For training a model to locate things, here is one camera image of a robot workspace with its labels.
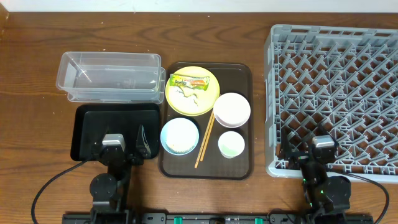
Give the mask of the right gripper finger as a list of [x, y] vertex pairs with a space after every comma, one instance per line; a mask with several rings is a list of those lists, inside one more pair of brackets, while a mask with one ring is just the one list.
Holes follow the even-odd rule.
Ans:
[[335, 138], [325, 129], [324, 125], [322, 125], [321, 123], [318, 123], [317, 134], [319, 136], [329, 136], [332, 138], [332, 140], [335, 140]]
[[289, 144], [289, 140], [287, 137], [287, 133], [285, 129], [281, 129], [281, 140], [280, 140], [280, 150], [279, 150], [279, 159], [289, 160], [291, 157], [291, 147]]

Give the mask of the light blue bowl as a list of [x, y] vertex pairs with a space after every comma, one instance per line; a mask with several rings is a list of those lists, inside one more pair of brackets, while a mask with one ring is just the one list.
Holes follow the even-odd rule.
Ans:
[[196, 148], [199, 137], [199, 130], [194, 122], [187, 118], [174, 118], [162, 128], [160, 142], [168, 153], [182, 156]]

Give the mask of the white cup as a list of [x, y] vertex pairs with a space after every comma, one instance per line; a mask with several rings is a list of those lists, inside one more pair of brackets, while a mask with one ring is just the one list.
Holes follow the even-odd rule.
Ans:
[[225, 158], [232, 159], [244, 151], [244, 138], [235, 131], [227, 131], [219, 137], [218, 148]]

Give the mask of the white tissue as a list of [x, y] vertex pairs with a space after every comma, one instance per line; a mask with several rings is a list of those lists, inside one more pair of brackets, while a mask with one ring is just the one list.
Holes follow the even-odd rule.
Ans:
[[170, 92], [170, 99], [178, 107], [198, 107], [197, 96], [189, 88], [174, 86]]

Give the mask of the pink bowl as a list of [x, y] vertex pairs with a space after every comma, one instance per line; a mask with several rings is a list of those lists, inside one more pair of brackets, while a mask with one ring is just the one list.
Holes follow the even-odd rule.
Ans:
[[238, 93], [225, 93], [214, 104], [215, 119], [226, 128], [238, 128], [245, 124], [250, 115], [251, 107], [248, 100]]

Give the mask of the wooden chopstick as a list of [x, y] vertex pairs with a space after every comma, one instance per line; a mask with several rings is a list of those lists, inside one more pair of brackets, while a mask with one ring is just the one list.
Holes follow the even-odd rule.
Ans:
[[200, 162], [200, 156], [201, 156], [201, 153], [202, 153], [203, 145], [204, 145], [204, 143], [205, 143], [205, 135], [206, 135], [207, 129], [208, 129], [208, 125], [207, 125], [207, 127], [206, 127], [205, 134], [204, 134], [204, 136], [203, 136], [203, 140], [202, 140], [202, 143], [201, 143], [201, 146], [200, 146], [200, 151], [199, 151], [199, 153], [198, 153], [198, 157], [197, 157], [197, 159], [196, 159], [194, 168], [197, 168], [197, 167], [198, 167], [198, 164], [199, 164], [199, 162]]
[[212, 131], [214, 122], [215, 122], [215, 116], [214, 116], [214, 113], [212, 113], [211, 117], [210, 117], [209, 124], [208, 124], [208, 129], [207, 129], [206, 135], [205, 135], [205, 143], [204, 143], [203, 148], [202, 148], [202, 153], [201, 153], [201, 156], [200, 156], [200, 162], [202, 162], [203, 159], [204, 159], [206, 148], [207, 148], [207, 145], [208, 145], [208, 141], [210, 139], [210, 135], [211, 135], [211, 131]]

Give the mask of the green snack wrapper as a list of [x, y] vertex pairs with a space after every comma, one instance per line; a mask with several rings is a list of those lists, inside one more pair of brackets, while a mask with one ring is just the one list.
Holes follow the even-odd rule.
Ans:
[[171, 74], [170, 86], [187, 87], [196, 90], [207, 90], [210, 77], [191, 77], [186, 75]]

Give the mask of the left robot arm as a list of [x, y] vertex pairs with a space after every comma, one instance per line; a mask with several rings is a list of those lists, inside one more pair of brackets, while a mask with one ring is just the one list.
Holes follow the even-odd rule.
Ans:
[[122, 134], [106, 133], [101, 147], [92, 152], [93, 159], [108, 168], [106, 173], [97, 175], [90, 184], [93, 207], [90, 212], [91, 224], [138, 223], [134, 210], [127, 208], [127, 196], [132, 166], [139, 166], [150, 158], [145, 129], [140, 125], [133, 148], [128, 148]]

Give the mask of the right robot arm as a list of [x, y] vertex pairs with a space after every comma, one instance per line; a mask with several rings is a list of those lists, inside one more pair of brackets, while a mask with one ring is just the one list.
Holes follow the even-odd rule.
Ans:
[[335, 161], [338, 141], [319, 125], [319, 135], [312, 137], [306, 151], [290, 146], [288, 133], [281, 130], [281, 150], [288, 168], [300, 169], [303, 192], [310, 209], [296, 216], [295, 223], [346, 223], [345, 210], [350, 208], [351, 182], [341, 175], [329, 177], [326, 165]]

